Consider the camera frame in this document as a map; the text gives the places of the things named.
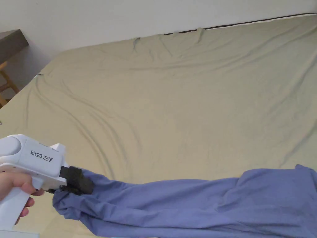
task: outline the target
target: wooden table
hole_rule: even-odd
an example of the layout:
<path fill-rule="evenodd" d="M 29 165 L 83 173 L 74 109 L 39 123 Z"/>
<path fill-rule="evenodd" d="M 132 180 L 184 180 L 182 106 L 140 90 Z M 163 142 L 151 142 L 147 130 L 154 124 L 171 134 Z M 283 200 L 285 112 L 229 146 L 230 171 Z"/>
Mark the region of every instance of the wooden table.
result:
<path fill-rule="evenodd" d="M 10 80 L 9 76 L 3 69 L 7 66 L 7 60 L 28 45 L 29 43 L 20 30 L 0 32 L 0 74 L 7 82 L 6 84 L 0 86 L 0 92 L 8 88 L 12 88 L 15 93 L 19 92 L 16 85 L 12 82 L 12 80 Z M 4 106 L 6 103 L 7 101 L 0 95 L 0 107 Z"/>

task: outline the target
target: white wall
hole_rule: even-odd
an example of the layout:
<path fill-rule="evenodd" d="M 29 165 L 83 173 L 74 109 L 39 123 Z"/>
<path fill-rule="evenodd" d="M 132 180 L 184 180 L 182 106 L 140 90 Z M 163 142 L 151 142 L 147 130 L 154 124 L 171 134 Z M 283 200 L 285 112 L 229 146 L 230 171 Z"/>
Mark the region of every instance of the white wall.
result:
<path fill-rule="evenodd" d="M 317 12 L 317 0 L 0 0 L 0 6 L 0 31 L 21 29 L 30 44 L 8 67 L 19 87 L 67 49 Z"/>

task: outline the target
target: beige bed sheet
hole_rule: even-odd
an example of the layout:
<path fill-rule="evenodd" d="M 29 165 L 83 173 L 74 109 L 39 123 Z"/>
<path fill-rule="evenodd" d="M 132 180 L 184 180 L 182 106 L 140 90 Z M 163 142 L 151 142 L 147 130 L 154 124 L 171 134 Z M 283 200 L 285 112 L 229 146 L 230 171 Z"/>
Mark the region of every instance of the beige bed sheet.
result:
<path fill-rule="evenodd" d="M 66 51 L 0 121 L 1 137 L 62 143 L 69 164 L 131 183 L 317 169 L 317 16 Z M 51 199 L 17 229 L 93 237 Z"/>

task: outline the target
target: wrinkled fabric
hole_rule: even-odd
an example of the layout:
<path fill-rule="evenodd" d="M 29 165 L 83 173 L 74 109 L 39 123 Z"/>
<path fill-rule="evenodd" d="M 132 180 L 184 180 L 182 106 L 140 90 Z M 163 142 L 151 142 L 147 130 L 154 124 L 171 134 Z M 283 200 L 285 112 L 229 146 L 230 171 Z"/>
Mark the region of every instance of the wrinkled fabric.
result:
<path fill-rule="evenodd" d="M 91 195 L 56 191 L 53 206 L 103 237 L 316 237 L 317 175 L 310 168 L 253 169 L 240 178 L 112 181 L 84 170 Z"/>

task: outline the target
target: wooden chair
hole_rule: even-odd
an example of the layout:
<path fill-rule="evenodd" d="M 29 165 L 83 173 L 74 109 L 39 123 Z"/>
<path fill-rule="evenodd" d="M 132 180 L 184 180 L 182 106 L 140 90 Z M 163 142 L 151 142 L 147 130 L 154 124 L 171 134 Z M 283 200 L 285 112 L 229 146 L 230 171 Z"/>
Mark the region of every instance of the wooden chair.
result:
<path fill-rule="evenodd" d="M 12 82 L 12 80 L 9 78 L 9 76 L 3 70 L 6 66 L 7 66 L 7 62 L 0 64 L 0 74 L 7 81 L 6 84 L 0 86 L 0 93 L 8 88 L 12 88 L 13 91 L 17 94 L 20 90 L 17 88 L 17 86 Z M 8 103 L 7 100 L 4 99 L 0 94 L 0 108 L 3 107 L 7 103 Z"/>

